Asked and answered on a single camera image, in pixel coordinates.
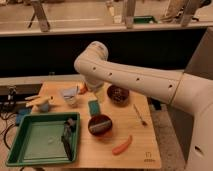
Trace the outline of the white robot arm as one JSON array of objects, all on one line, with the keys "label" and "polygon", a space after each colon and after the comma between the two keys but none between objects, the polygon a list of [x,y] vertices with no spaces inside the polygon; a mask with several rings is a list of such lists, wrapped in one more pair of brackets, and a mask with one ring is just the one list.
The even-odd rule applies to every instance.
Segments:
[{"label": "white robot arm", "polygon": [[192,115],[194,126],[185,171],[213,171],[213,80],[180,71],[113,63],[107,58],[107,47],[94,41],[76,58],[74,68],[91,90],[109,82]]}]

